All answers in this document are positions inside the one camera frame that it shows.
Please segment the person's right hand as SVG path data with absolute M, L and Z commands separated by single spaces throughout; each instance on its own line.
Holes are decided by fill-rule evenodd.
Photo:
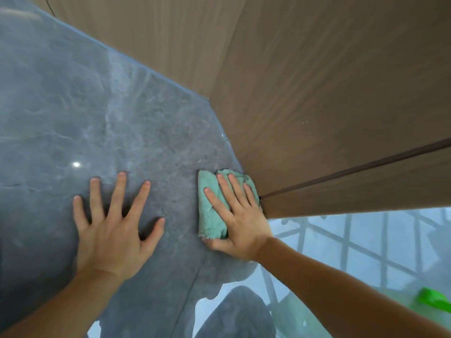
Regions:
M 209 188 L 204 189 L 207 199 L 226 223 L 228 239 L 231 240 L 231 252 L 226 253 L 237 259 L 255 261 L 266 265 L 267 243 L 273 239 L 269 223 L 261 209 L 250 207 L 244 192 L 244 209 L 233 213 Z

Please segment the person's left hand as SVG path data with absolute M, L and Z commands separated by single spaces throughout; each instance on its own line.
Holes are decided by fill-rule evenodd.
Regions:
M 90 180 L 89 208 L 92 221 L 82 233 L 76 256 L 76 273 L 84 268 L 101 268 L 132 278 L 152 256 L 154 250 L 140 250 L 139 220 L 151 190 L 145 181 L 127 215 L 121 221 L 108 222 L 98 177 Z

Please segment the green cleaning cloth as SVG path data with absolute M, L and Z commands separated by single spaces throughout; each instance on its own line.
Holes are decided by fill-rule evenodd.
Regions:
M 199 210 L 199 229 L 198 236 L 207 239 L 226 239 L 228 237 L 228 230 L 226 223 L 219 216 L 217 211 L 212 207 L 210 201 L 207 199 L 204 189 L 209 188 L 217 196 L 217 198 L 229 209 L 229 205 L 224 198 L 223 192 L 217 180 L 217 175 L 223 175 L 229 182 L 228 175 L 232 174 L 237 179 L 240 186 L 247 184 L 256 199 L 258 207 L 261 208 L 260 198 L 252 178 L 249 175 L 242 174 L 230 169 L 224 169 L 212 173 L 207 170 L 199 170 L 198 172 L 198 210 Z

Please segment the person's right forearm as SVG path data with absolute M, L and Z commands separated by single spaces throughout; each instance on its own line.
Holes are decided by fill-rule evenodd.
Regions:
M 252 259 L 290 289 L 333 338 L 451 338 L 443 326 L 274 237 L 258 237 L 252 248 Z

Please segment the person's left forearm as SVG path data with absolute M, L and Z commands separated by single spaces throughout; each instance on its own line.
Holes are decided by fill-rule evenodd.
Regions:
M 113 271 L 84 268 L 59 294 L 0 338 L 85 338 L 125 279 Z

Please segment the narrow brown wooden cabinet panel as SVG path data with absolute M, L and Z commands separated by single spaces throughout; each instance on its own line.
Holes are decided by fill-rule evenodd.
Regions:
M 451 206 L 451 147 L 261 201 L 269 219 Z

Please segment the large brown wooden cabinet panel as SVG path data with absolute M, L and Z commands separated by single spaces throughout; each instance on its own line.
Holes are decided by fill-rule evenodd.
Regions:
M 451 0 L 246 0 L 212 108 L 261 197 L 451 138 Z

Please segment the brown wooden back panel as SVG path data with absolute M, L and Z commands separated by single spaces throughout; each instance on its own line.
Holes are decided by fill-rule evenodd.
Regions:
M 31 0 L 49 15 L 210 97 L 246 0 Z

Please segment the bright green plastic object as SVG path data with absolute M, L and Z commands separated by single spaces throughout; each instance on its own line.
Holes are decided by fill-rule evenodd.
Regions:
M 437 290 L 423 287 L 417 294 L 417 300 L 427 306 L 451 314 L 451 302 Z

